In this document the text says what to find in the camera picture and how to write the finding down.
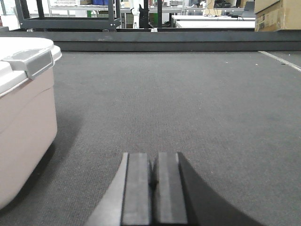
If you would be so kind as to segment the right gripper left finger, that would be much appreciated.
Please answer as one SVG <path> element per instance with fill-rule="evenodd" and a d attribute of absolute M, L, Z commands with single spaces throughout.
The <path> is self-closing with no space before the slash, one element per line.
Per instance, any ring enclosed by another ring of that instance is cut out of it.
<path fill-rule="evenodd" d="M 123 153 L 111 184 L 87 226 L 150 226 L 150 162 L 146 153 Z"/>

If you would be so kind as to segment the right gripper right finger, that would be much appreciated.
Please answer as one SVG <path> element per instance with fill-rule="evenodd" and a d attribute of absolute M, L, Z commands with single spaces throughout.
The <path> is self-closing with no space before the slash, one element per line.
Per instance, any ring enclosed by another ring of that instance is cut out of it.
<path fill-rule="evenodd" d="M 157 226 L 261 225 L 214 191 L 181 152 L 159 153 L 154 177 Z"/>

